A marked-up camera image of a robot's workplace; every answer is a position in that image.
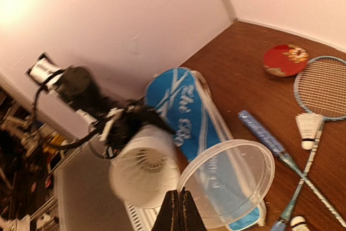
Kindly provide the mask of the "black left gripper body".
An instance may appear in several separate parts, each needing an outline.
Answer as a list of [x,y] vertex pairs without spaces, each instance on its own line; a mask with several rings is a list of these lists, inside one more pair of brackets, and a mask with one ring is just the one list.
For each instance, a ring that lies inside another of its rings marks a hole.
[[144,104],[143,101],[130,101],[128,106],[120,112],[119,118],[110,124],[110,130],[105,140],[105,151],[103,153],[97,152],[91,142],[89,142],[89,149],[99,159],[113,159],[146,125],[154,125],[161,129],[162,118],[152,106]]

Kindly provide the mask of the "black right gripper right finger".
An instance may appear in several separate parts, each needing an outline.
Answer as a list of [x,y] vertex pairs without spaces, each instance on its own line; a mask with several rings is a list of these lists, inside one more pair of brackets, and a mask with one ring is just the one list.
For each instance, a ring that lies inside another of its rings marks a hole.
[[185,187],[179,194],[179,229],[182,231],[207,231],[191,192]]

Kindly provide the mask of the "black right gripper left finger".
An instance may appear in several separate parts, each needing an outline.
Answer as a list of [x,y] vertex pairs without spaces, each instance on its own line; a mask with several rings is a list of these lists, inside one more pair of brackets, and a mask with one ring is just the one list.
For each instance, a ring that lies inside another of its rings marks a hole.
[[165,194],[163,203],[152,227],[152,231],[179,230],[179,195],[177,190]]

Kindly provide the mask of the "clear plastic tube lid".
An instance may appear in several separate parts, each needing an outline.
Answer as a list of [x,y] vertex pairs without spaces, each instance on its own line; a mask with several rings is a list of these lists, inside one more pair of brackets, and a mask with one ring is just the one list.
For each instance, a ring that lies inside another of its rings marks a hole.
[[268,148],[233,139],[197,155],[181,174],[177,190],[191,193],[207,229],[218,228],[259,206],[274,176],[275,161]]

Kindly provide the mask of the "white shuttlecock front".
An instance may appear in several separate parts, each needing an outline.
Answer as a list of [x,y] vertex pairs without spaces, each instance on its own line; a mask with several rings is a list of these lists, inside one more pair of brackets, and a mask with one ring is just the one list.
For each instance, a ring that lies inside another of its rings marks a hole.
[[295,216],[291,219],[290,222],[292,231],[310,231],[308,228],[305,218],[302,216]]

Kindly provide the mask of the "white shuttlecock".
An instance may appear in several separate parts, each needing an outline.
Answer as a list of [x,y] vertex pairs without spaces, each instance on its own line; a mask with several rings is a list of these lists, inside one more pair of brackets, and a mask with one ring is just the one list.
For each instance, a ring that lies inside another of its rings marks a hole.
[[305,218],[302,216],[295,216],[291,219],[290,222],[292,231],[310,231],[308,228]]
[[312,150],[320,135],[323,116],[315,113],[302,113],[296,116],[296,124],[301,135],[301,146],[304,150]]

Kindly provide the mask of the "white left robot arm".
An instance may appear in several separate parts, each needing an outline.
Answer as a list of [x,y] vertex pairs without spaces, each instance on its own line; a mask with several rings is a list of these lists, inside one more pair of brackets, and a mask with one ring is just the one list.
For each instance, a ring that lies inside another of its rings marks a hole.
[[75,113],[80,114],[89,127],[88,134],[83,138],[65,145],[48,142],[47,146],[50,148],[70,150],[86,143],[95,156],[110,160],[147,124],[172,131],[155,108],[141,100],[123,103],[107,96],[86,67],[61,68],[46,53],[42,53],[26,73],[38,85],[32,107],[33,131],[41,133],[37,118],[41,92],[58,97]]

